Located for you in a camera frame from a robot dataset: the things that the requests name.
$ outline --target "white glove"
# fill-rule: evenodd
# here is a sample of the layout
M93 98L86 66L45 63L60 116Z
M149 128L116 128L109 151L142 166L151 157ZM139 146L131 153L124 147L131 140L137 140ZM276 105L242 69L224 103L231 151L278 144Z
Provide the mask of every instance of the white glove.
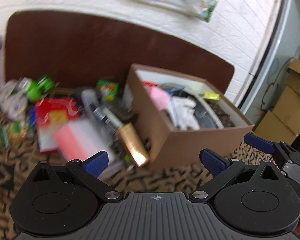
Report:
M172 123L180 130L199 130L200 126L194 117L194 107L196 103L189 98L171 97L166 110L168 111Z

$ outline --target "pink tissue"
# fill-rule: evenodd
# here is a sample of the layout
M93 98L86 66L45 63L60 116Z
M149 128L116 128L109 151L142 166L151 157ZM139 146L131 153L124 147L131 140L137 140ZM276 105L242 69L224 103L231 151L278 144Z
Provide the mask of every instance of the pink tissue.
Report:
M165 109L169 104L171 97L167 91L164 91L158 87L150 87L149 96L158 110Z
M112 149L102 140L88 119L80 118L66 123L55 133L54 139L67 161L83 161L100 151L108 153L109 164L116 159Z

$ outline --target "blue gripper pad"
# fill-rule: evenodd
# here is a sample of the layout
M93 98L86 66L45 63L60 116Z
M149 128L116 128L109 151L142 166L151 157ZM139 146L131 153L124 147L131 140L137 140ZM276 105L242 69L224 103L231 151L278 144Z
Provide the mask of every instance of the blue gripper pad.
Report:
M253 148L256 148L259 151L267 153L267 154L273 154L275 151L272 142L264 140L252 133L247 133L244 136L244 142L246 144L252 146Z
M213 175L217 176L230 166L230 162L216 154L210 149L204 149L200 152L199 158L203 166Z
M100 151L81 163L82 168L95 178L99 177L108 165L109 156L105 151Z

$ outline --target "crosshair symbol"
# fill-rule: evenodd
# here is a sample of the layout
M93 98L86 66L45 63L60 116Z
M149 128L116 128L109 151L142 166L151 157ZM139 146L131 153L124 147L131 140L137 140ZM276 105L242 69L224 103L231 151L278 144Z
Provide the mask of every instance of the crosshair symbol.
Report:
M162 199L162 197L160 197L159 195L155 195L155 196L153 197L153 199L155 199L156 201L158 201L158 200Z

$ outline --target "metal pin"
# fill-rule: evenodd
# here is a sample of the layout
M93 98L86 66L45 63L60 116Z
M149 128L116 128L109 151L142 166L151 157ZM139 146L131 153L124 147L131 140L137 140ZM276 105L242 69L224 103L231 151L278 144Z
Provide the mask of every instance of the metal pin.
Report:
M198 191L195 191L192 193L192 196L195 197L195 198L206 198L208 197L208 193L206 193L205 191L201 191L201 190L198 190Z
M105 193L105 198L107 199L116 199L118 197L120 197L120 193L117 191L109 191Z

